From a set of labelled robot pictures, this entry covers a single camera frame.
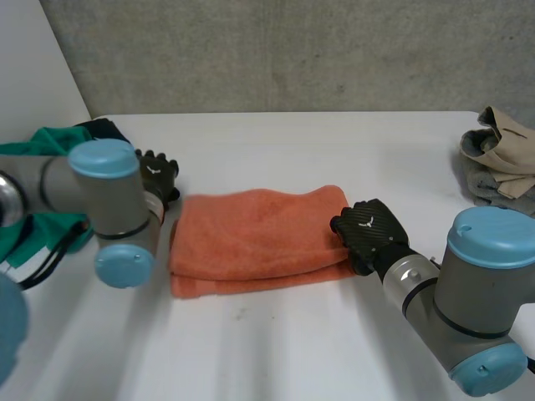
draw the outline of folded towel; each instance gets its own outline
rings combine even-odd
[[[500,183],[494,180],[488,167],[463,155],[461,155],[461,164],[468,190],[475,196],[476,205],[506,207],[535,217],[535,188],[528,190],[517,199],[509,199],[498,193]]]
[[[329,222],[348,202],[336,186],[304,195],[249,190],[194,195],[171,235],[175,297],[231,294],[353,276]]]

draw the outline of gray wall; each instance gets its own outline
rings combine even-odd
[[[535,126],[533,0],[41,0],[90,113],[479,111]]]

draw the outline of green fabric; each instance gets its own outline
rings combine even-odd
[[[67,155],[76,145],[92,139],[91,134],[84,127],[42,128],[33,135],[29,142],[0,145],[0,155]],[[49,250],[54,248],[74,223],[85,220],[85,215],[35,214],[32,233],[11,254],[9,252],[17,242],[24,222],[0,228],[0,261],[7,260],[11,266],[19,267],[43,246]],[[91,233],[91,230],[87,230],[69,248],[68,253],[76,252],[84,246],[91,237]]]

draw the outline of table surface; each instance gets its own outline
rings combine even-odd
[[[439,261],[454,217],[471,206],[456,149],[478,126],[474,113],[108,117],[136,147],[178,160],[183,196],[338,185],[349,203],[380,198],[411,245]],[[101,283],[91,241],[28,292],[31,333],[1,400],[470,399],[386,301],[375,275],[171,298],[166,256],[179,215],[177,206],[166,217],[159,266],[142,288]],[[534,333],[535,307],[524,306],[512,336],[530,355]],[[531,400],[534,390],[533,376],[524,374],[487,399]]]

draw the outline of blue joint cap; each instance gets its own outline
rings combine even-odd
[[[517,269],[535,263],[535,219],[495,206],[459,213],[448,247],[463,261],[489,269]]]
[[[80,175],[113,180],[140,168],[135,149],[123,140],[90,140],[69,153],[71,168]]]
[[[0,386],[17,365],[17,353],[28,335],[28,305],[21,288],[0,273]]]
[[[527,357],[516,343],[488,348],[465,359],[449,373],[472,397],[497,393],[515,383],[527,369]]]
[[[99,279],[110,287],[138,287],[148,282],[155,258],[145,248],[117,244],[102,248],[94,260]]]

